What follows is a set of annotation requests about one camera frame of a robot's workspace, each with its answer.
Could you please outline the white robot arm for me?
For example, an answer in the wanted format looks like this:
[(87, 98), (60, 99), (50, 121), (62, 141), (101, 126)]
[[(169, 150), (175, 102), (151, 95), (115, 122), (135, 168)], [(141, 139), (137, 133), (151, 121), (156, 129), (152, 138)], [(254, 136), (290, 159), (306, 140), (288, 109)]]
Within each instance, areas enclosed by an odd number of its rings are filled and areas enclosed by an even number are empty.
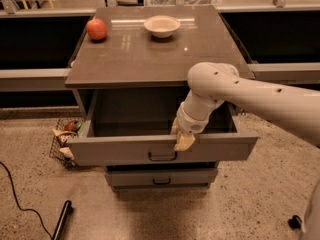
[(225, 101), (320, 147), (319, 91), (242, 78), (235, 66), (210, 62), (192, 66), (187, 83), (189, 93), (177, 110), (171, 130), (178, 152), (194, 144), (211, 113)]

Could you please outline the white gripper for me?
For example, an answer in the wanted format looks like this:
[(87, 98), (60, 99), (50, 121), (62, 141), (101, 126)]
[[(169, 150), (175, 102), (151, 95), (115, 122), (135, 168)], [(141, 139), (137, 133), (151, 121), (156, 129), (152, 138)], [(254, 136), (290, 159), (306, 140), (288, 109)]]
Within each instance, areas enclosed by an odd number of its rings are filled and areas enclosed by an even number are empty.
[(202, 133), (208, 124), (208, 111), (182, 102), (177, 110), (171, 133), (177, 134), (174, 150), (183, 152), (195, 142), (193, 134)]

